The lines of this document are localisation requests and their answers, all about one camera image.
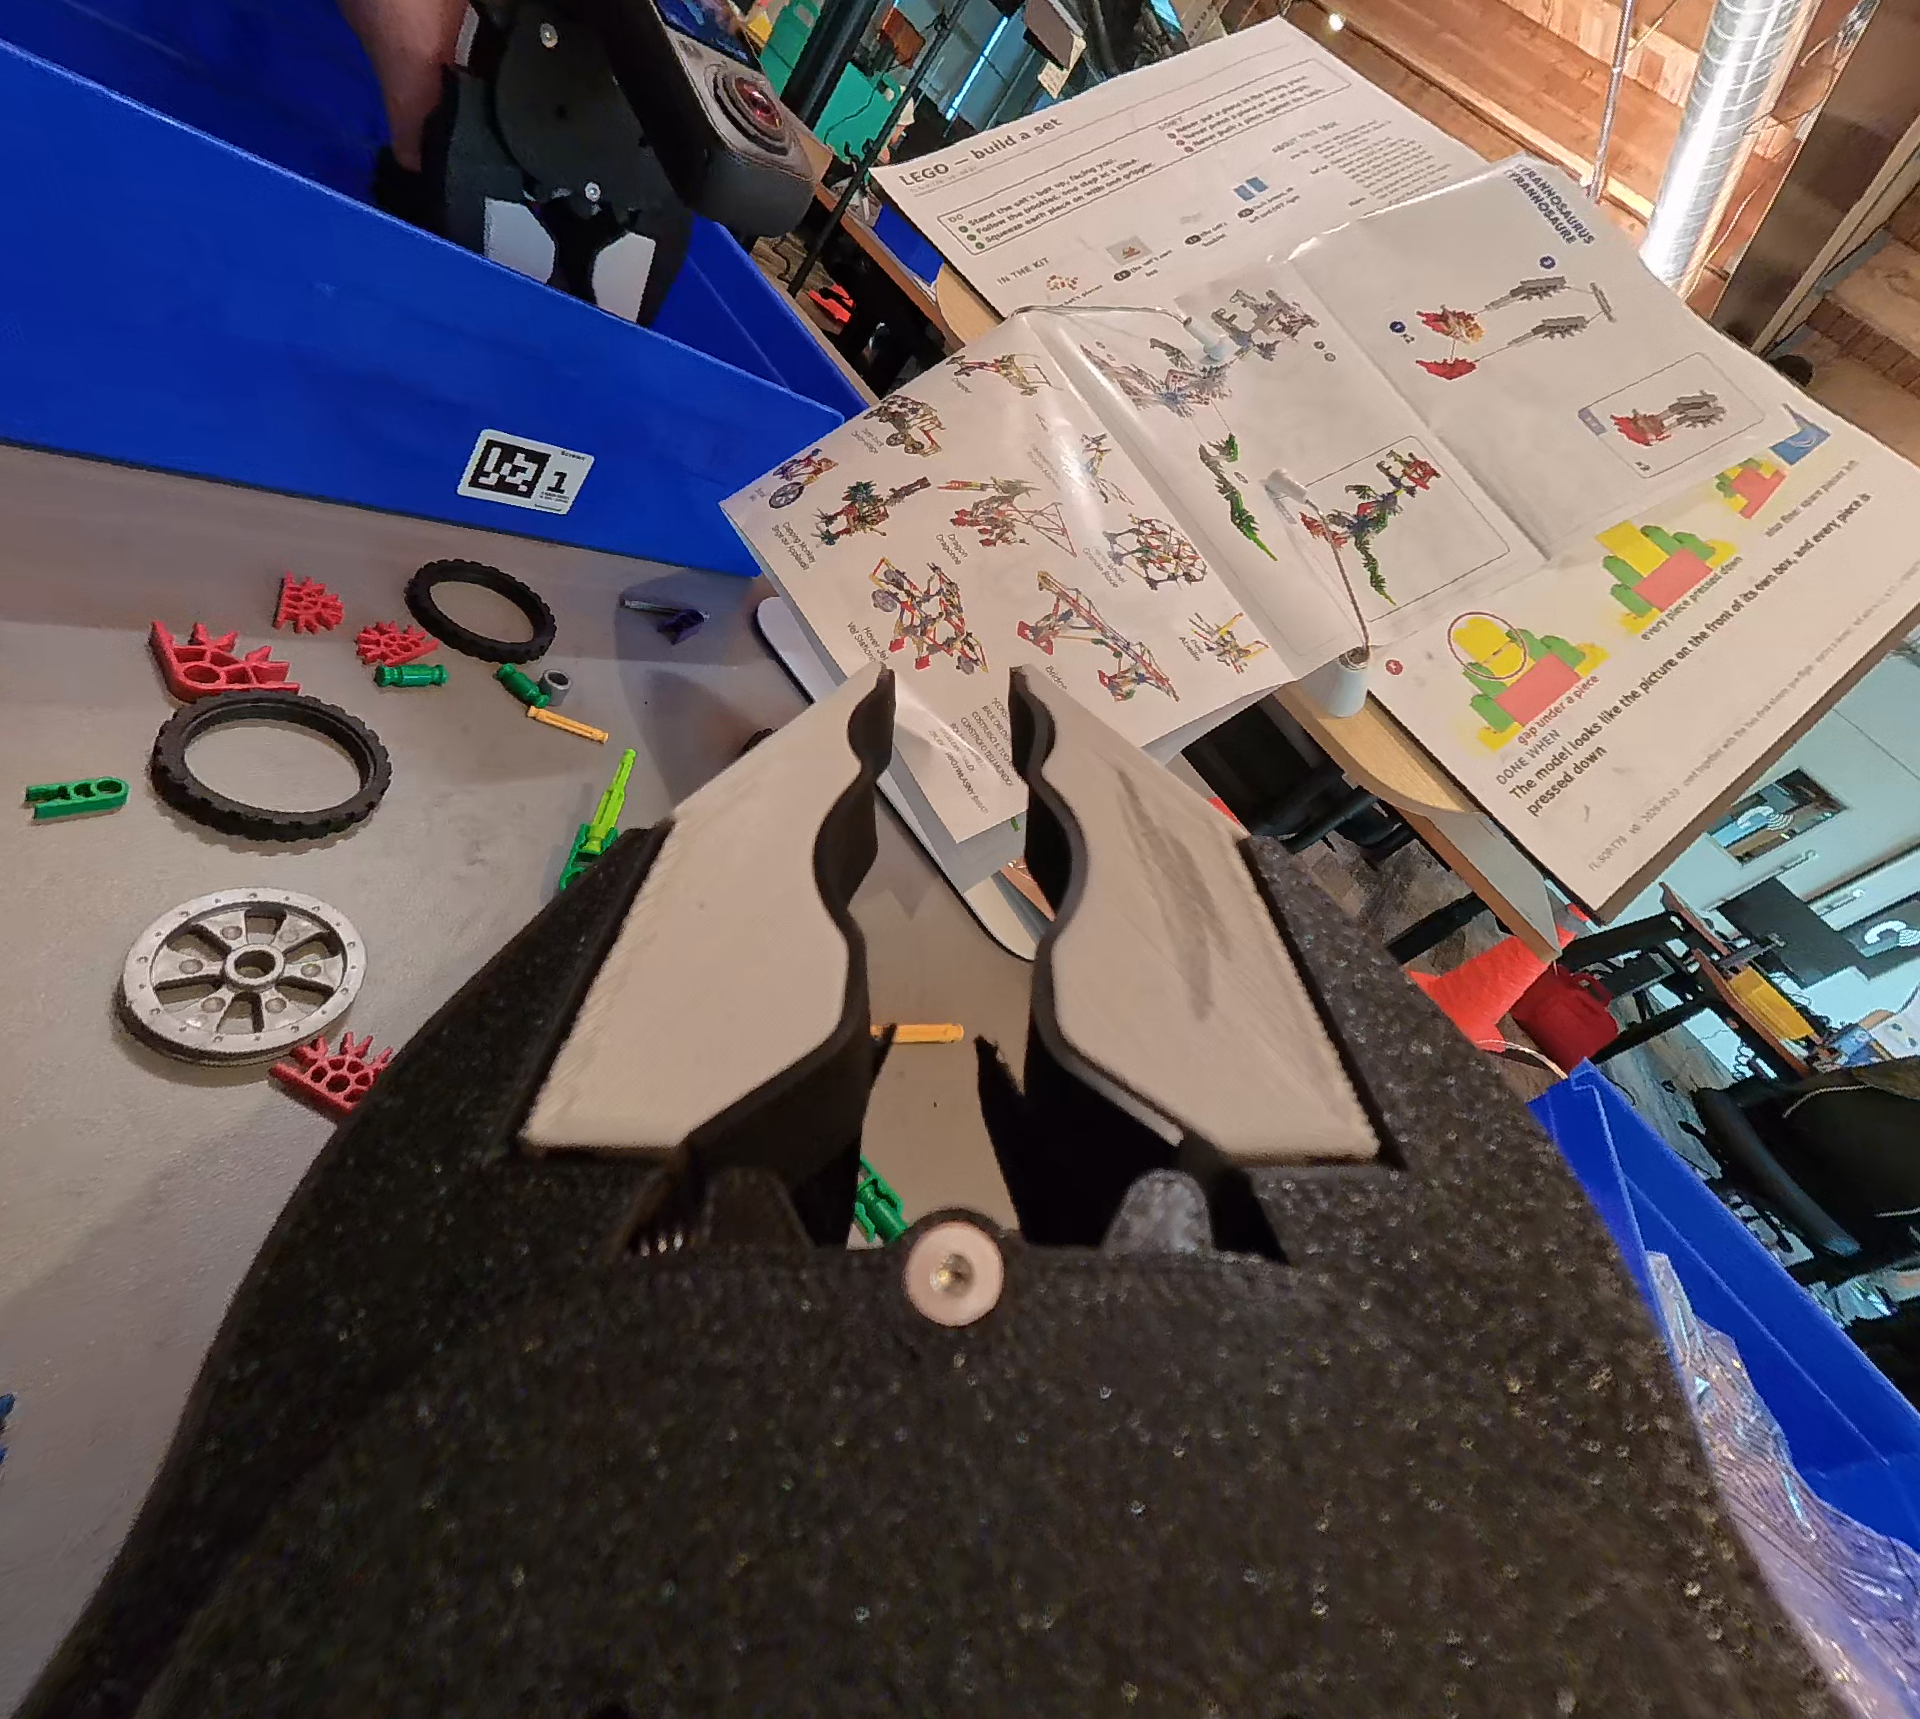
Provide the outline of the red plastic object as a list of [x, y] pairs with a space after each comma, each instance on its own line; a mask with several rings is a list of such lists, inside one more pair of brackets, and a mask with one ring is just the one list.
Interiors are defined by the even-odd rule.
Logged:
[[1595, 976], [1549, 964], [1517, 938], [1503, 938], [1449, 972], [1410, 968], [1406, 976], [1486, 1054], [1532, 1052], [1568, 1072], [1621, 1034]]

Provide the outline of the large blue plastic bin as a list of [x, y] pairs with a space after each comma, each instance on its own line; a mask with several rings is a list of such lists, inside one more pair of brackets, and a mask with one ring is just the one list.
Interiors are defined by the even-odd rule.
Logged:
[[[722, 500], [864, 408], [716, 227], [633, 326], [372, 209], [334, 0], [2, 15], [4, 440], [749, 574]], [[456, 496], [484, 430], [592, 458], [564, 518]]]

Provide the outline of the black office chair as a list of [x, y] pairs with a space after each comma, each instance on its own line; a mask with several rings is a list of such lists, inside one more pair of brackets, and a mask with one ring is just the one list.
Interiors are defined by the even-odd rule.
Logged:
[[1698, 1090], [1698, 1136], [1716, 1196], [1741, 1198], [1808, 1260], [1804, 1284], [1838, 1284], [1918, 1258], [1918, 1102], [1893, 1090], [1900, 1060], [1797, 1082]]

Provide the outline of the white instruction poster board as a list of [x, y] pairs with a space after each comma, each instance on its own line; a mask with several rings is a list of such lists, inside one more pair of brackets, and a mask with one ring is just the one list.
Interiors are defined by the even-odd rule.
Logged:
[[[1520, 159], [1586, 197], [1543, 159], [1479, 161], [1266, 27], [880, 185], [1000, 326], [1036, 306], [1175, 306]], [[1917, 628], [1917, 468], [1792, 392], [1804, 420], [1774, 462], [1716, 468], [1366, 660], [1365, 700], [1593, 912], [1651, 886]]]

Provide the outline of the pile of clear plastic bags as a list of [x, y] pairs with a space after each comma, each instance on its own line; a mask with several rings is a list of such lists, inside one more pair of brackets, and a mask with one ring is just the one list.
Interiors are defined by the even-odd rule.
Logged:
[[1735, 1342], [1697, 1316], [1663, 1252], [1647, 1260], [1692, 1424], [1766, 1586], [1852, 1716], [1918, 1714], [1918, 1556], [1815, 1492]]

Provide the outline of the black white tag sticker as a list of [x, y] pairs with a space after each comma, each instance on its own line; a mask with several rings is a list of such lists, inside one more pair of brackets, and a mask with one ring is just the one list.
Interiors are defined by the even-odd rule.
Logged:
[[535, 516], [564, 518], [594, 460], [578, 450], [484, 430], [456, 482], [456, 496]]

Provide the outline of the small black tyre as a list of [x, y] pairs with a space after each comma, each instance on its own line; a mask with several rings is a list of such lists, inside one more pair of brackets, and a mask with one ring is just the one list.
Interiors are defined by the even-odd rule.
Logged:
[[[469, 586], [492, 592], [513, 604], [526, 632], [520, 638], [495, 638], [456, 622], [439, 602], [443, 586]], [[472, 560], [437, 560], [420, 566], [404, 584], [402, 602], [414, 622], [456, 654], [492, 666], [520, 666], [553, 650], [558, 618], [548, 602], [516, 576]]]

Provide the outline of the silver wheel hub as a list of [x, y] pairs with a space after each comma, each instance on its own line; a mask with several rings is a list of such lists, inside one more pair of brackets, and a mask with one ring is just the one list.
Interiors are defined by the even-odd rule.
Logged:
[[367, 984], [360, 930], [272, 888], [195, 898], [133, 942], [116, 1012], [148, 1048], [202, 1066], [266, 1066], [332, 1032]]

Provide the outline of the black monitor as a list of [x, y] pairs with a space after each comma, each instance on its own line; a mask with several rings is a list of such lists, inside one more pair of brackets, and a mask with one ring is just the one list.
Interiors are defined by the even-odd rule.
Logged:
[[1914, 966], [1918, 956], [1917, 914], [1888, 908], [1838, 928], [1781, 878], [1730, 896], [1716, 914], [1741, 940], [1769, 948], [1800, 986], [1847, 970], [1876, 978]]

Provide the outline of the black light panel tripod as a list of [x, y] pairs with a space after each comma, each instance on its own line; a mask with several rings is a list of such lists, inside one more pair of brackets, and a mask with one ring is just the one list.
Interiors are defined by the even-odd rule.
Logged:
[[999, 97], [973, 125], [987, 133], [1063, 101], [1068, 79], [1081, 67], [1088, 37], [1066, 0], [980, 0], [992, 11], [995, 29], [980, 45], [962, 91], [949, 107], [950, 119], [968, 117], [968, 101], [984, 75], [995, 75]]

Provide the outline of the large black tyre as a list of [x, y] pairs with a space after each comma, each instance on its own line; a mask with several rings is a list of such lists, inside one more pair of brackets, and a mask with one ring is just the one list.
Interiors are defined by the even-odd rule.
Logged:
[[[314, 732], [353, 764], [354, 794], [324, 810], [297, 814], [244, 804], [208, 788], [195, 772], [191, 752], [200, 738], [241, 724]], [[392, 758], [370, 726], [324, 700], [299, 692], [236, 692], [184, 704], [160, 726], [151, 780], [170, 808], [206, 830], [261, 844], [305, 844], [341, 836], [370, 820], [392, 786]]]

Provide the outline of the large red connector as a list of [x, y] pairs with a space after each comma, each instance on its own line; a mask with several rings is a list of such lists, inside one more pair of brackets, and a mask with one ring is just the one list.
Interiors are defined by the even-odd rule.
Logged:
[[211, 634], [206, 626], [195, 624], [180, 638], [166, 624], [153, 622], [148, 644], [164, 690], [183, 704], [302, 692], [290, 678], [289, 662], [279, 660], [271, 646], [242, 652], [236, 632]]

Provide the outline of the small blue plastic bin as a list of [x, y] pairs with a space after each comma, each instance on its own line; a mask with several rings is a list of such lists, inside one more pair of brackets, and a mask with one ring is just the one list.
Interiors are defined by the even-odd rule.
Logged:
[[1596, 1206], [1663, 1336], [1652, 1252], [1671, 1258], [1698, 1320], [1741, 1350], [1813, 1490], [1918, 1556], [1918, 1416], [1908, 1398], [1596, 1068], [1574, 1068], [1532, 1114]]

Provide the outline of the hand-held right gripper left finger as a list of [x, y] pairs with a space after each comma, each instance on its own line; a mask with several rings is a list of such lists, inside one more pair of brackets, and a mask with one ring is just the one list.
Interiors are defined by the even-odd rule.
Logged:
[[651, 1162], [666, 1204], [770, 1176], [853, 1236], [885, 1060], [853, 898], [878, 856], [896, 678], [867, 666], [685, 800], [520, 1128], [531, 1156]]

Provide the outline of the light wooden desk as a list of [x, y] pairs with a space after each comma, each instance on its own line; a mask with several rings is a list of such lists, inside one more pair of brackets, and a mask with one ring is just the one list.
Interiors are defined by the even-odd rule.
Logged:
[[1302, 682], [1290, 682], [1272, 702], [1351, 784], [1392, 808], [1514, 938], [1547, 962], [1561, 956], [1549, 878], [1381, 700], [1371, 698], [1343, 720], [1310, 698]]

